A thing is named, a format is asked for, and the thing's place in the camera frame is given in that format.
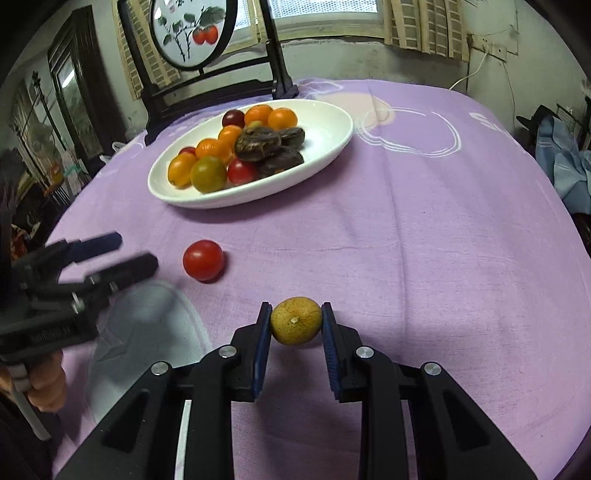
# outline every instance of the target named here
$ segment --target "metal screw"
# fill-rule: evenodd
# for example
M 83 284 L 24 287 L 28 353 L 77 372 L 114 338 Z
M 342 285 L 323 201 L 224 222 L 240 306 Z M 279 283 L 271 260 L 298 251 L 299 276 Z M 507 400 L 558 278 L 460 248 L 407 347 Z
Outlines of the metal screw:
M 374 356 L 374 349 L 368 346 L 360 346 L 355 353 L 359 358 L 372 358 Z
M 150 370 L 154 375 L 164 375 L 168 371 L 168 364 L 166 362 L 156 362 Z
M 230 358 L 231 356 L 236 355 L 238 350 L 236 350 L 232 345 L 225 345 L 219 349 L 218 353 L 222 358 Z
M 427 375 L 432 375 L 433 377 L 438 376 L 441 373 L 441 365 L 436 364 L 434 362 L 430 362 L 425 365 L 425 373 Z

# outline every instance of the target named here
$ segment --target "wall outlet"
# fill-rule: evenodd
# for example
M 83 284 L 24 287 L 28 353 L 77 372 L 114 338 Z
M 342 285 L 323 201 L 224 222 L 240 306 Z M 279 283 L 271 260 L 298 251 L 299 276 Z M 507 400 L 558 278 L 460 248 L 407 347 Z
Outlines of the wall outlet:
M 488 53 L 491 57 L 502 61 L 507 61 L 507 47 L 500 43 L 495 43 L 492 40 L 489 40 L 487 37 L 471 34 L 468 45 L 470 45 L 471 48 L 474 48 L 475 50 Z

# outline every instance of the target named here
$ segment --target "white oval plate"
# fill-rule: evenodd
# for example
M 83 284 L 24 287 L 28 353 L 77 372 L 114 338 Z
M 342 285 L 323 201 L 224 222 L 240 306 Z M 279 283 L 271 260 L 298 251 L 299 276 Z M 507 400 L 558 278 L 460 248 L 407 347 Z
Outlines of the white oval plate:
M 345 148 L 353 135 L 353 119 L 343 109 L 317 100 L 271 100 L 273 108 L 291 108 L 298 117 L 298 126 L 306 132 L 301 149 L 304 163 L 272 177 L 253 181 L 219 192 L 200 193 L 193 187 L 174 188 L 167 180 L 168 164 L 187 146 L 195 146 L 204 138 L 217 138 L 222 129 L 220 114 L 196 126 L 174 141 L 156 160 L 148 175 L 148 188 L 156 198 L 179 207 L 210 209 L 251 202 L 293 187 L 309 179 L 330 164 Z M 252 105 L 240 108 L 246 112 Z

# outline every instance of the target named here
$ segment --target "finger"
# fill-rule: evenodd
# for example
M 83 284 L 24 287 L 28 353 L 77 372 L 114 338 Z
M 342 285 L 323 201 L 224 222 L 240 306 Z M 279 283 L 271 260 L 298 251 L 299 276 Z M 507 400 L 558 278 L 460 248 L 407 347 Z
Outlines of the finger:
M 47 408 L 54 403 L 60 396 L 62 390 L 66 388 L 66 374 L 60 369 L 60 373 L 56 380 L 51 384 L 42 388 L 41 390 L 31 390 L 27 396 L 31 404 L 37 408 Z
M 10 378 L 10 374 L 5 368 L 0 368 L 0 390 L 5 392 L 12 390 L 12 378 Z
M 61 359 L 63 356 L 61 351 L 52 353 L 46 361 L 33 369 L 29 374 L 29 381 L 35 390 L 43 390 L 56 381 L 62 372 Z
M 66 389 L 66 386 L 64 385 L 63 390 L 58 395 L 58 397 L 53 401 L 53 403 L 51 403 L 47 407 L 40 408 L 39 410 L 44 411 L 44 412 L 55 413 L 55 412 L 61 410 L 63 408 L 63 406 L 66 404 L 66 397 L 67 397 L 67 389 Z

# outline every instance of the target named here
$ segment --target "yellow-green fruit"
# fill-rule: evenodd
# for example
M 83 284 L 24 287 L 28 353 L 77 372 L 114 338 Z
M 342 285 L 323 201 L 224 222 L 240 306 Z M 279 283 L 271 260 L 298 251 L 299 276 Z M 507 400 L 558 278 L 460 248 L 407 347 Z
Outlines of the yellow-green fruit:
M 312 340 L 322 327 L 320 306 L 306 297 L 282 301 L 271 313 L 271 333 L 284 345 Z
M 222 190 L 226 186 L 227 176 L 224 162 L 209 155 L 203 157 L 191 168 L 191 183 L 201 193 Z

